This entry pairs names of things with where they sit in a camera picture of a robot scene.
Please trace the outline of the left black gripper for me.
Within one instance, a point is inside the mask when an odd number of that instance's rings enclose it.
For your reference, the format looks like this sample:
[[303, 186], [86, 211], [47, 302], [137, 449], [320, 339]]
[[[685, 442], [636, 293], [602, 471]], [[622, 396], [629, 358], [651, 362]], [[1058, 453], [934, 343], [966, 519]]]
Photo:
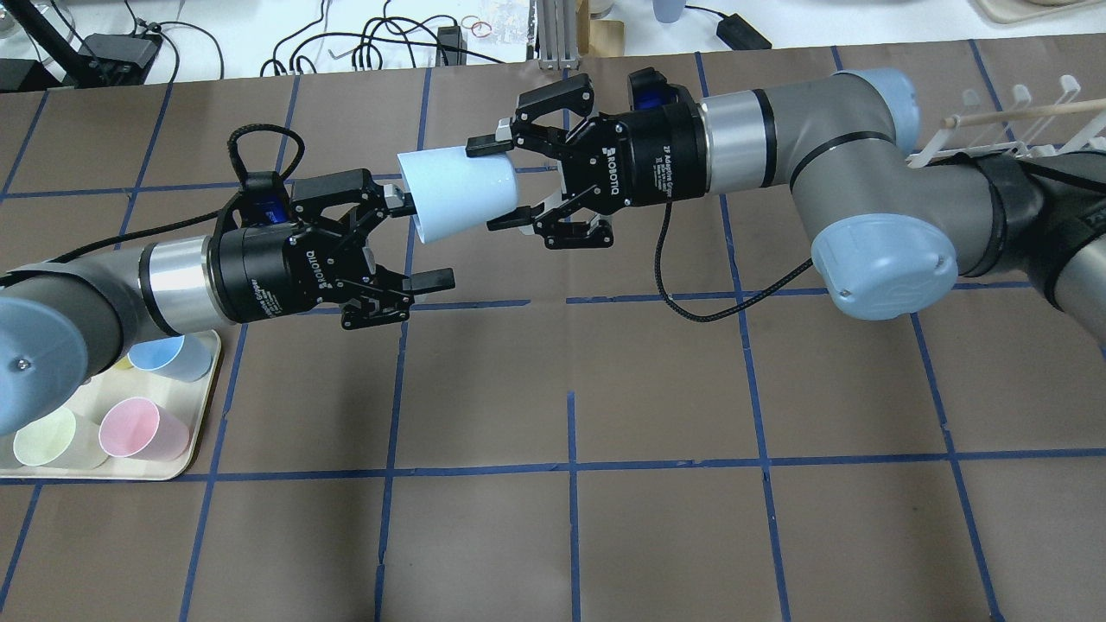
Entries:
[[207, 258], [213, 294], [236, 323], [340, 305], [345, 330], [401, 323], [418, 296], [453, 289], [453, 269], [411, 274], [385, 267], [364, 274], [363, 245], [388, 218], [413, 217], [410, 193], [374, 182], [359, 168], [299, 180], [298, 220], [246, 221], [250, 201], [234, 194], [216, 219]]

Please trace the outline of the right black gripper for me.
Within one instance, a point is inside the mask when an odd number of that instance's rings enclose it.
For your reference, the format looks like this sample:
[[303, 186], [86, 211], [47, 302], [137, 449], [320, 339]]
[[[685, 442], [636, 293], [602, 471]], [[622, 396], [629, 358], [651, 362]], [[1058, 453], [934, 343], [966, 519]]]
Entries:
[[[604, 215], [570, 219], [574, 212], [618, 212], [693, 200], [709, 189], [706, 123], [692, 99], [620, 114], [598, 113], [591, 76], [580, 73], [518, 95], [512, 115], [492, 134], [467, 139], [467, 159], [522, 149], [560, 162], [562, 197], [521, 206], [486, 222], [487, 230], [519, 229], [538, 235], [549, 251], [601, 249], [613, 245]], [[573, 129], [542, 125], [546, 115], [568, 111]]]

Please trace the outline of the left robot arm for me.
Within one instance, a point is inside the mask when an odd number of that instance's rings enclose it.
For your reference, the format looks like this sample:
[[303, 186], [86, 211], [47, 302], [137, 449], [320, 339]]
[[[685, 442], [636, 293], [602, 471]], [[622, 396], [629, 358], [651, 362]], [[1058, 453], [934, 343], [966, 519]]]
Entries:
[[409, 194], [355, 169], [298, 182], [249, 173], [216, 232], [23, 265], [3, 279], [3, 434], [58, 410], [134, 344], [333, 303], [347, 330], [404, 321], [450, 268], [404, 274], [367, 238], [414, 216]]

